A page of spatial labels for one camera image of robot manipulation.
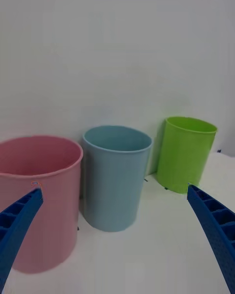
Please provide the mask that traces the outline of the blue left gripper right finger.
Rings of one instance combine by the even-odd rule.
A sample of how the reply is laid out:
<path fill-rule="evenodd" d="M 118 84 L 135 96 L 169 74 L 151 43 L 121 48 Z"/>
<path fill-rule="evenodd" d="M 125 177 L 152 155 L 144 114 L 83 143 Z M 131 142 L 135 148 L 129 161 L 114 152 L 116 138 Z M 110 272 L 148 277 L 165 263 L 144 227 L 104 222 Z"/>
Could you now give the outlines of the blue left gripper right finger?
<path fill-rule="evenodd" d="M 216 257 L 230 293 L 235 293 L 235 214 L 194 185 L 188 186 L 194 210 Z"/>

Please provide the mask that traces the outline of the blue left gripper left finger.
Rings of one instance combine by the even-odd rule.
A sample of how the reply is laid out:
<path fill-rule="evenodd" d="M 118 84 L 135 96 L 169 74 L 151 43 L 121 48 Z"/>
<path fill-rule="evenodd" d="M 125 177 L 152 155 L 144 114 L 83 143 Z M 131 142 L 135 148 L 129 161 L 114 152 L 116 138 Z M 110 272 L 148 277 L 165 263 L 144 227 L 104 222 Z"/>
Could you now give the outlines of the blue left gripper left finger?
<path fill-rule="evenodd" d="M 42 204 L 42 190 L 36 188 L 0 213 L 1 291 L 4 290 L 24 237 Z"/>

